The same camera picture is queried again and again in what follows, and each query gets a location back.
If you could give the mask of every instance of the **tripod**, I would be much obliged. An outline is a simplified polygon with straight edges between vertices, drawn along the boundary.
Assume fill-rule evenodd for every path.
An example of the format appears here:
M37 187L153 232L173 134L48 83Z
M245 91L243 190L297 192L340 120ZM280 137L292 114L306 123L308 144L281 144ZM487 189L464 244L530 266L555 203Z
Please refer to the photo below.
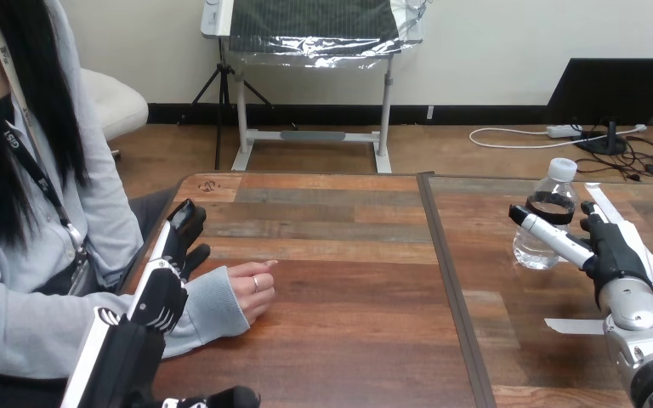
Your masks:
M203 94L207 91L207 89L211 86L212 82L216 79L217 75L220 75L220 80L219 80L219 105L217 106L217 113L216 113L216 157L214 159L214 169L219 170L219 157L221 156L221 122L222 122L222 117L221 117L221 111L222 108L225 110L230 110L231 103L229 101L229 83L227 82L227 78L229 77L229 74L231 75L236 75L236 72L234 71L234 68L231 67L231 65L226 63L226 58L224 57L224 45L222 44L221 38L219 39L219 62L216 65L216 70L214 70L214 73L212 76L209 78L207 81L207 84L204 85L204 88L199 92L199 94L196 96L193 102L191 102L191 105L189 105L188 108L186 108L186 111L184 114L181 116L181 119L176 123L177 125L183 125L186 123L186 117L190 114L193 113L194 108L196 107L196 104L199 102L199 99L202 98ZM249 82L244 81L244 85L249 88L250 91L252 91L259 99L262 100L266 104L266 106L270 109L273 108L272 104L266 100L266 98L256 90Z

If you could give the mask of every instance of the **bottle label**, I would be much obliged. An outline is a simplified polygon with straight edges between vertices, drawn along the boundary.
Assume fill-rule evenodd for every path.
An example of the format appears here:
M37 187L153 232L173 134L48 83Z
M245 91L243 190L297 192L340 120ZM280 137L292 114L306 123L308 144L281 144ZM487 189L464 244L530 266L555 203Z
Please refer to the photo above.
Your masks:
M534 206L535 202L542 202L547 204L554 204L567 210L567 213L557 214L553 212L546 212ZM525 207L531 212L535 213L551 225L567 225L572 222L575 212L575 203L569 198L559 194L550 193L548 191L538 191L527 199Z

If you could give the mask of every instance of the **white stool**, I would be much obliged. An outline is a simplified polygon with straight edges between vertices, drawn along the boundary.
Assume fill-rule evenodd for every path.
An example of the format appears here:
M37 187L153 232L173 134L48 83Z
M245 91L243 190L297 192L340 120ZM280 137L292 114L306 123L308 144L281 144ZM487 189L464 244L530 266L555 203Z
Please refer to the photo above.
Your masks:
M149 106L141 94L111 76L83 68L81 71L86 91L94 102L96 116L99 117L107 141L146 124ZM114 157L121 155L118 150L111 154Z

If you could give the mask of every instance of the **woman's hand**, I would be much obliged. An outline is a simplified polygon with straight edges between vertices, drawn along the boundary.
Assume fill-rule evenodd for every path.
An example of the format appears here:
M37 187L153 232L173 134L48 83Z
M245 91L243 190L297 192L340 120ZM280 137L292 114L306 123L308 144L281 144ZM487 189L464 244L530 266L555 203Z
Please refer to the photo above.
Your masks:
M274 276L269 272L277 263L278 261L251 262L228 269L231 288L249 325L253 325L274 300Z

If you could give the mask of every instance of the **woman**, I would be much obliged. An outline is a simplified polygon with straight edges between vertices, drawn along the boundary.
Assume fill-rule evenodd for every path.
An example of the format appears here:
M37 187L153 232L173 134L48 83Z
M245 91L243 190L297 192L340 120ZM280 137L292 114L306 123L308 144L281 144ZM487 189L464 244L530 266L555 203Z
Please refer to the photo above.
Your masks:
M60 223L63 214L39 189L33 172L16 160L9 147L13 140L4 134L13 134L51 180L68 219L87 236L89 273L102 286L121 279L167 203L165 195L155 195L133 203L133 211L129 207L58 0L0 0L0 30L33 130L27 132L23 106L0 61L0 375L65 378L76 364L93 308L123 313L131 297L66 296L63 283L75 268L75 246ZM185 312L167 337L164 356L246 331L274 297L272 265L223 267L189 282ZM52 405L59 392L63 382L44 388L0 377L0 404L11 397Z

